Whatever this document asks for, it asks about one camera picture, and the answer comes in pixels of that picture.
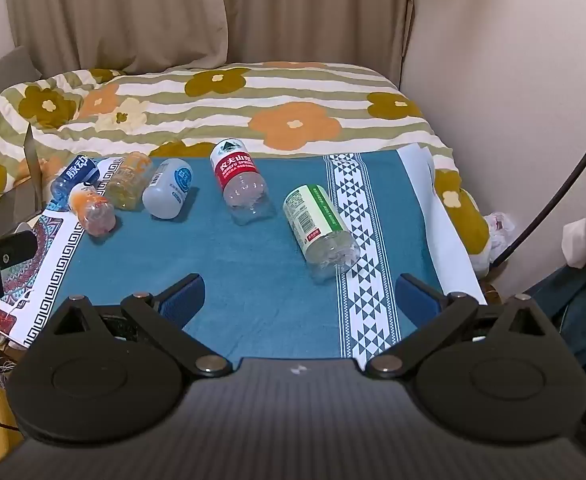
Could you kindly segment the yellow orange label bottle cup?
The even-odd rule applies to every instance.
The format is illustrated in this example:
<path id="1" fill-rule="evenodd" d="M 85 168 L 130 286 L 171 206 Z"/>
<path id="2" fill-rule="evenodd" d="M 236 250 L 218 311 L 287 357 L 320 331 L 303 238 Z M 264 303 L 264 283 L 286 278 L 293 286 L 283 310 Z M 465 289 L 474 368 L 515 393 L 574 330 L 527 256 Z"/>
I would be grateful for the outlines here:
<path id="1" fill-rule="evenodd" d="M 152 159 L 140 152 L 123 157 L 121 165 L 106 186 L 106 197 L 121 210 L 135 210 L 152 174 Z"/>

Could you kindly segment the blue patterned cloth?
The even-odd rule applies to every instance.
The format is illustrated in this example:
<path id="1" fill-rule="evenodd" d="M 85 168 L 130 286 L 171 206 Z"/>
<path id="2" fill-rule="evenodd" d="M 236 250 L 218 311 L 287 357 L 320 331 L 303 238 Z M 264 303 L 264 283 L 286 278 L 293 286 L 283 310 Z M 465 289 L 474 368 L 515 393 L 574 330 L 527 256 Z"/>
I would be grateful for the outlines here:
<path id="1" fill-rule="evenodd" d="M 240 226 L 209 162 L 196 159 L 179 216 L 121 211 L 115 230 L 89 236 L 74 214 L 49 207 L 34 224 L 36 256 L 5 270 L 0 332 L 29 346 L 67 296 L 117 304 L 133 292 L 162 292 L 190 273 L 205 285 L 187 332 L 231 361 L 333 358 L 368 361 L 415 329 L 396 306 L 408 273 L 440 292 L 482 297 L 470 258 L 434 190 L 425 148 L 295 159 L 262 159 L 271 218 Z M 319 184 L 360 248 L 353 268 L 316 282 L 281 206 Z"/>

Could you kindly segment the white plastic bag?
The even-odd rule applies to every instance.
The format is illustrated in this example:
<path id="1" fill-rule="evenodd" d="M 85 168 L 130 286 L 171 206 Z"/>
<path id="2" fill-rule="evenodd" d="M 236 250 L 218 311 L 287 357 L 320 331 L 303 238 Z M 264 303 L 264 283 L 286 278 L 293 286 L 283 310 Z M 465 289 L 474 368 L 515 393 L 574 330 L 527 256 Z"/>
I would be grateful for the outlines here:
<path id="1" fill-rule="evenodd" d="M 489 259 L 494 261 L 514 240 L 515 224 L 507 214 L 501 211 L 487 214 L 484 219 L 489 230 Z"/>

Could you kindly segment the dark blue label bottle cup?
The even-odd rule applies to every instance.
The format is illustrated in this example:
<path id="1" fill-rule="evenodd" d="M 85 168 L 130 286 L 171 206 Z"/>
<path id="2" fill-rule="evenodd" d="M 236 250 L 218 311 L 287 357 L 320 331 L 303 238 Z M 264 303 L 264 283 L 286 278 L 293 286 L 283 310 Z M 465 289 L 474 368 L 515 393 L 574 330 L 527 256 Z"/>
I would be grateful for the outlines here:
<path id="1" fill-rule="evenodd" d="M 93 185 L 98 181 L 99 176 L 99 168 L 91 158 L 77 155 L 69 166 L 51 182 L 51 198 L 58 204 L 66 205 L 75 185 Z"/>

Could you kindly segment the floral striped duvet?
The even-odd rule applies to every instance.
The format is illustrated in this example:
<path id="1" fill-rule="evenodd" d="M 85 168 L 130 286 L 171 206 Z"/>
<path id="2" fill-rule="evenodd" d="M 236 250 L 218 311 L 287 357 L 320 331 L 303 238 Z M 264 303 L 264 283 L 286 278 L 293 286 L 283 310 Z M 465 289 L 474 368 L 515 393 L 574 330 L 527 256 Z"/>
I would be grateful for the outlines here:
<path id="1" fill-rule="evenodd" d="M 489 228 L 462 186 L 450 148 L 419 106 L 370 68 L 264 62 L 214 70 L 174 67 L 126 75 L 72 70 L 0 88 L 0 199 L 28 178 L 32 139 L 51 180 L 78 154 L 204 156 L 237 138 L 256 157 L 429 150 L 435 190 L 478 275 L 489 268 Z"/>

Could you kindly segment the red label bottle cup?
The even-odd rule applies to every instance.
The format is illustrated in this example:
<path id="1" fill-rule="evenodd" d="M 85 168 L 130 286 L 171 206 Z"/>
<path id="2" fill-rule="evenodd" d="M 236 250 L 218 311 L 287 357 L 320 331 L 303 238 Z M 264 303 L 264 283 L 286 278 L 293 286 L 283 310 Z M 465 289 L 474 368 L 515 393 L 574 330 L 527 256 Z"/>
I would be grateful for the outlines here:
<path id="1" fill-rule="evenodd" d="M 275 214 L 267 183 L 241 140 L 221 140 L 209 160 L 235 223 L 242 226 Z"/>

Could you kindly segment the grey cardboard flap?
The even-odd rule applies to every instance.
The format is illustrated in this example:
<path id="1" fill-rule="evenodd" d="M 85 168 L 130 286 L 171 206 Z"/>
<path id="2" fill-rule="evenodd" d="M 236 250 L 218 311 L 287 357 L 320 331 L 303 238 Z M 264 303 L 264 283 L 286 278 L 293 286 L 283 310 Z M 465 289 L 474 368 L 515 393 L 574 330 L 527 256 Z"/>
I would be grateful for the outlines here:
<path id="1" fill-rule="evenodd" d="M 26 130 L 23 147 L 28 176 L 0 199 L 0 237 L 13 233 L 21 223 L 37 217 L 45 207 L 42 170 L 32 126 Z"/>

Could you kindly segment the grey headboard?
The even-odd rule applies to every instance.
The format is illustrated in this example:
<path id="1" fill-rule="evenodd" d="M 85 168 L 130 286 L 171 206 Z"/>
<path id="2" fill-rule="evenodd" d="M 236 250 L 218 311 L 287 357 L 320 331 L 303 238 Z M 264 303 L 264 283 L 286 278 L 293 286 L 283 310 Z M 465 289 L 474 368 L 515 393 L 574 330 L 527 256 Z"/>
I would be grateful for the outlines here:
<path id="1" fill-rule="evenodd" d="M 0 94 L 15 84 L 40 78 L 42 73 L 34 66 L 24 47 L 18 47 L 0 58 Z"/>

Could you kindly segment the white blue label bottle cup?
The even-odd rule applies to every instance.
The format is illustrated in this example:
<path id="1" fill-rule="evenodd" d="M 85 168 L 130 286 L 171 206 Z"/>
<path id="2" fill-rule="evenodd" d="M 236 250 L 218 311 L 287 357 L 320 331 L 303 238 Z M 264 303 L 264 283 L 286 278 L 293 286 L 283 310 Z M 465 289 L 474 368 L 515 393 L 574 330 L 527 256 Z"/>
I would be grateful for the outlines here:
<path id="1" fill-rule="evenodd" d="M 179 215 L 191 188 L 193 171 L 186 160 L 165 159 L 142 193 L 142 203 L 155 218 L 171 220 Z"/>

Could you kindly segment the green label bottle cup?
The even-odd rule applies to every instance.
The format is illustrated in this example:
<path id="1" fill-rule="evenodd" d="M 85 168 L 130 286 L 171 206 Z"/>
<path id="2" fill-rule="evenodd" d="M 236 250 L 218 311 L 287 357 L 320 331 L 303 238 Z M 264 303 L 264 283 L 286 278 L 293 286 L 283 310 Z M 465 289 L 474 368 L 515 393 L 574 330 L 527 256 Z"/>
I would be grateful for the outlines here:
<path id="1" fill-rule="evenodd" d="M 295 188 L 284 199 L 282 210 L 316 282 L 328 281 L 355 266 L 360 248 L 321 185 Z"/>

